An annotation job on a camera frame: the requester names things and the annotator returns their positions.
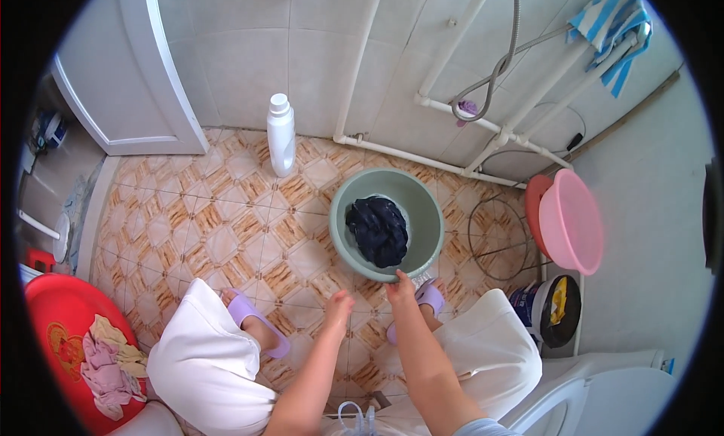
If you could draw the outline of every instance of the toe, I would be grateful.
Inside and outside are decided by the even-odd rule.
[[[222,302],[224,303],[224,305],[226,307],[229,306],[232,299],[234,299],[235,297],[236,297],[236,293],[234,293],[231,288],[224,288],[222,290]]]

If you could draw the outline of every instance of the woman's hand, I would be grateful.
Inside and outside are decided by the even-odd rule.
[[[347,321],[354,304],[355,300],[352,299],[352,296],[349,296],[347,290],[340,290],[330,296],[325,306],[322,332],[339,337],[341,343],[347,333]]]
[[[400,282],[385,284],[387,300],[393,306],[407,301],[415,302],[415,285],[412,283],[412,280],[400,269],[394,273],[400,278]]]

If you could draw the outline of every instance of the green basin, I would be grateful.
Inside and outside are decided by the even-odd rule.
[[[410,239],[407,255],[396,267],[378,268],[365,260],[352,232],[345,224],[345,215],[358,198],[373,195],[389,197],[407,212]],[[417,178],[399,169],[379,167],[366,169],[349,177],[331,201],[330,236],[339,255],[359,274],[379,282],[397,282],[395,269],[402,269],[410,278],[425,272],[442,248],[445,235],[440,206],[427,187]]]

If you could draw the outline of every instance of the tiled floor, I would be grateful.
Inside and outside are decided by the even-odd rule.
[[[342,344],[330,406],[345,399],[366,405],[381,390],[392,402],[406,394],[395,348],[385,330],[392,322],[381,284],[356,275],[331,244],[327,210],[342,182],[366,167],[397,167],[421,179],[445,216],[445,242],[430,274],[447,283],[448,321],[494,287],[527,285],[534,269],[511,281],[487,278],[468,246],[468,216],[492,183],[469,180],[410,161],[297,139],[296,170],[271,172],[266,133],[205,130],[211,148],[200,157],[126,157],[121,161],[101,221],[91,282],[123,310],[145,350],[158,341],[192,278],[216,290],[236,287],[290,338],[284,359],[262,356],[258,381],[278,391],[293,380],[324,317],[324,301],[346,288],[356,304]],[[524,239],[514,212],[523,196],[481,206],[471,224],[482,253]],[[486,256],[489,273],[506,278],[527,259],[523,246]]]

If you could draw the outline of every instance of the red stool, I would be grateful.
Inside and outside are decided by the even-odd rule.
[[[25,264],[36,271],[50,272],[51,267],[55,265],[55,257],[50,252],[28,248],[25,252]]]

